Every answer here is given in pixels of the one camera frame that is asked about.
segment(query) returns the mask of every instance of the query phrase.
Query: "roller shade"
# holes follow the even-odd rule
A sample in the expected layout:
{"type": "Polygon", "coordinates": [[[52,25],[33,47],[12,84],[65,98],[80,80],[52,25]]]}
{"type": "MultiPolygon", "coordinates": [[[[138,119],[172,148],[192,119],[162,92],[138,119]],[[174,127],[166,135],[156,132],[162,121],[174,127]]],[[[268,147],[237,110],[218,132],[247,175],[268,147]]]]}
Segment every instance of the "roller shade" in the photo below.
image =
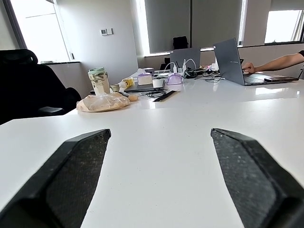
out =
{"type": "Polygon", "coordinates": [[[192,47],[238,38],[241,12],[242,0],[193,0],[192,47]]]}
{"type": "Polygon", "coordinates": [[[304,10],[304,0],[272,0],[270,10],[304,10]]]}
{"type": "Polygon", "coordinates": [[[173,38],[190,43],[190,0],[145,0],[150,52],[173,49],[173,38]]]}

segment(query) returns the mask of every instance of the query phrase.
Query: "person's arm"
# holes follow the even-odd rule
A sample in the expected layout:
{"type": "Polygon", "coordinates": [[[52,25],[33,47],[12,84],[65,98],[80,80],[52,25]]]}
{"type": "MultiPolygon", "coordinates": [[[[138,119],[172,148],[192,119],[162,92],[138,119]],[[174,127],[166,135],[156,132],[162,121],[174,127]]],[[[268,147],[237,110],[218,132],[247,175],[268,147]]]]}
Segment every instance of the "person's arm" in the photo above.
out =
{"type": "Polygon", "coordinates": [[[265,65],[254,67],[252,63],[246,63],[243,66],[243,70],[249,73],[255,73],[258,71],[275,71],[275,70],[282,70],[288,67],[292,67],[299,63],[304,62],[304,56],[300,53],[283,56],[276,60],[273,60],[265,65]]]}

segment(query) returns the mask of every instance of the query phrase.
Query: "wall switch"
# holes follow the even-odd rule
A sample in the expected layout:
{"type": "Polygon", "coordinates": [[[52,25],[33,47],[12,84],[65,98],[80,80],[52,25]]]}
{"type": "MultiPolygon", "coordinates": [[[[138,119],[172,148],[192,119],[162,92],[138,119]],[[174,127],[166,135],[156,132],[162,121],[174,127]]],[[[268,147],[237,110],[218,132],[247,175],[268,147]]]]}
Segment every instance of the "wall switch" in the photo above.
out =
{"type": "Polygon", "coordinates": [[[108,35],[107,29],[101,29],[101,30],[100,30],[100,34],[101,34],[102,36],[107,36],[107,35],[108,35]]]}
{"type": "Polygon", "coordinates": [[[113,35],[113,28],[107,28],[106,32],[108,35],[113,35]]]}

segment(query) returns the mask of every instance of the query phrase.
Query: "white cable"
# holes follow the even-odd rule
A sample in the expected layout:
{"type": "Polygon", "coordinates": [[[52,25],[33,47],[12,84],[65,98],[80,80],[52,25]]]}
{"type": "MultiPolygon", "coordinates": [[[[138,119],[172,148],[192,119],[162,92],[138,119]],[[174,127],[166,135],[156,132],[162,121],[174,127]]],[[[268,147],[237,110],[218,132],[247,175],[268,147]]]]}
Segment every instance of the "white cable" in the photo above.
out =
{"type": "Polygon", "coordinates": [[[188,60],[185,62],[185,65],[186,65],[190,60],[194,63],[194,66],[195,66],[195,69],[194,69],[194,70],[196,70],[196,69],[197,69],[197,68],[196,68],[196,64],[195,64],[195,62],[194,62],[194,60],[193,60],[192,58],[188,59],[188,60]]]}
{"type": "Polygon", "coordinates": [[[163,70],[163,73],[165,73],[165,71],[166,71],[166,69],[167,69],[167,67],[170,65],[170,64],[174,64],[174,66],[176,67],[176,65],[175,65],[175,63],[174,62],[170,62],[167,66],[166,66],[166,68],[163,70]]]}

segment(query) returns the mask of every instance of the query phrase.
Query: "windowsill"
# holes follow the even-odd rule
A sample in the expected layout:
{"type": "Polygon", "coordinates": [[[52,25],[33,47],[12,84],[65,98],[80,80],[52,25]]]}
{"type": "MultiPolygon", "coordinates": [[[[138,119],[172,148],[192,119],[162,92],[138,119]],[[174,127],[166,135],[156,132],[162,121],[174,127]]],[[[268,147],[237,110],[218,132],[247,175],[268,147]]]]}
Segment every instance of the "windowsill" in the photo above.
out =
{"type": "MultiPolygon", "coordinates": [[[[288,44],[304,44],[304,42],[301,41],[291,41],[291,42],[278,42],[278,43],[266,43],[264,45],[255,45],[255,46],[238,46],[238,48],[253,48],[253,47],[264,47],[264,46],[275,46],[275,45],[288,45],[288,44]]],[[[202,48],[200,50],[201,52],[204,51],[213,51],[212,47],[208,47],[208,48],[202,48]]],[[[149,54],[147,56],[145,56],[145,58],[147,57],[156,57],[156,56],[168,56],[170,55],[170,52],[160,52],[160,53],[153,53],[153,54],[149,54]]]]}
{"type": "Polygon", "coordinates": [[[265,43],[265,46],[271,45],[284,45],[284,44],[304,44],[301,41],[289,41],[289,42],[273,42],[273,43],[265,43]]]}
{"type": "MultiPolygon", "coordinates": [[[[203,51],[213,51],[213,48],[212,47],[207,47],[207,48],[201,48],[200,49],[201,52],[203,51]]],[[[170,55],[170,52],[160,52],[160,53],[152,53],[152,54],[149,54],[146,57],[155,57],[155,56],[168,56],[170,55]]]]}
{"type": "Polygon", "coordinates": [[[59,65],[59,64],[72,64],[80,63],[79,61],[68,61],[68,62],[53,62],[53,63],[41,63],[42,65],[59,65]]]}

